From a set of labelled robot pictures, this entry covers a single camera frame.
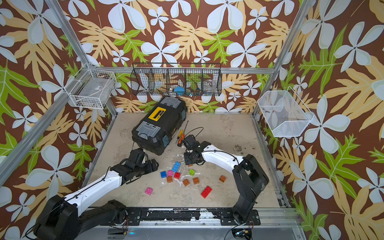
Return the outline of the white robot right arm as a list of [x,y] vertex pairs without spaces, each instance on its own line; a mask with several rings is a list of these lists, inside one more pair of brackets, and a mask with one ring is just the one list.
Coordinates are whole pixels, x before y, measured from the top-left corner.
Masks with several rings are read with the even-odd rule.
[[243,224],[250,216],[258,196],[270,182],[257,159],[250,154],[237,156],[228,153],[207,141],[199,143],[193,135],[186,136],[181,145],[186,148],[186,165],[211,163],[233,175],[240,194],[232,208],[233,218],[237,224]]

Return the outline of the red long lego brick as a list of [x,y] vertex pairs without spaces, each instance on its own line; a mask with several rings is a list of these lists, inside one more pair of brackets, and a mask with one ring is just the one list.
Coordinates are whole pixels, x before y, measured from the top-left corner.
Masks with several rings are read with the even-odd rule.
[[207,186],[207,187],[202,191],[201,196],[202,196],[204,199],[206,199],[207,196],[211,193],[211,191],[212,191],[212,188],[209,187],[209,186]]

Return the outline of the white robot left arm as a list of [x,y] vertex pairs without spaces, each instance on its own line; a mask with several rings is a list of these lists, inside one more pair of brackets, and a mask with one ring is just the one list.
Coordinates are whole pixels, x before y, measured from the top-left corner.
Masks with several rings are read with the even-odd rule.
[[142,148],[132,150],[127,159],[113,167],[90,185],[65,197],[50,198],[28,234],[40,240],[74,240],[99,225],[116,225],[126,232],[130,223],[127,207],[117,200],[101,207],[89,207],[109,192],[128,185],[144,175],[156,172],[159,163],[149,159]]

